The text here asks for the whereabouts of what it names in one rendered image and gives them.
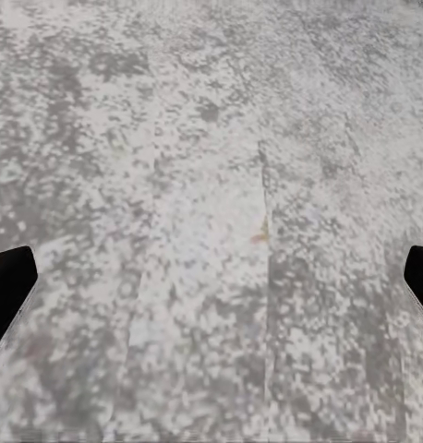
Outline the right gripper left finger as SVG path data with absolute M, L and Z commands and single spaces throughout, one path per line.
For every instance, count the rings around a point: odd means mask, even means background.
M 0 252 L 0 341 L 37 280 L 30 246 Z

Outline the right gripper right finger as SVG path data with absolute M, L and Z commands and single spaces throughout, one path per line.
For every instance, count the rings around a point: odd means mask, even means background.
M 405 264 L 405 280 L 423 305 L 423 246 L 410 248 Z

